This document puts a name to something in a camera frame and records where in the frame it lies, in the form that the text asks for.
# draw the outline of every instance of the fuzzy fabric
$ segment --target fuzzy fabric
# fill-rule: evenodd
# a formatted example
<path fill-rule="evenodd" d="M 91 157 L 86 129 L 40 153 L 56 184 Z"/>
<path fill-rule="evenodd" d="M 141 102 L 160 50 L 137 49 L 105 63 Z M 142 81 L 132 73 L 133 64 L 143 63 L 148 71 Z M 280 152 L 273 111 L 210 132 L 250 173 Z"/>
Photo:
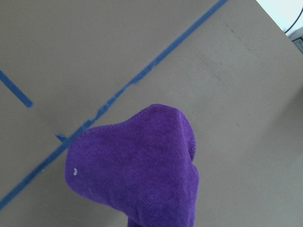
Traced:
<path fill-rule="evenodd" d="M 193 227 L 199 173 L 184 114 L 154 104 L 129 120 L 89 129 L 72 143 L 66 183 L 124 212 L 129 227 Z"/>

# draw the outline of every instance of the tan surface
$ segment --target tan surface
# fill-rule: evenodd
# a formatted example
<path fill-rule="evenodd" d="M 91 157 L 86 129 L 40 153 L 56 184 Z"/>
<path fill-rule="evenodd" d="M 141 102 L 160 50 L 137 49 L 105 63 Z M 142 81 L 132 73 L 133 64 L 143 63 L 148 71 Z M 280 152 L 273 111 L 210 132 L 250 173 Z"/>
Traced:
<path fill-rule="evenodd" d="M 46 125 L 0 82 L 0 198 L 60 143 Z"/>
<path fill-rule="evenodd" d="M 215 2 L 2 1 L 1 67 L 70 135 Z"/>

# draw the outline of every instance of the sock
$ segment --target sock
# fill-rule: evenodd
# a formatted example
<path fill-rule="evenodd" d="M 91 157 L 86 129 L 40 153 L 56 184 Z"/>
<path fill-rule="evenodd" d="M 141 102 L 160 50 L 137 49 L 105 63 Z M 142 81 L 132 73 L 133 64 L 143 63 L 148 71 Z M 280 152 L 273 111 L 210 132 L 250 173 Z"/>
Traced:
<path fill-rule="evenodd" d="M 193 227 L 195 151 L 184 114 L 154 104 L 79 135 L 67 154 L 65 179 L 79 195 L 124 212 L 128 227 Z"/>

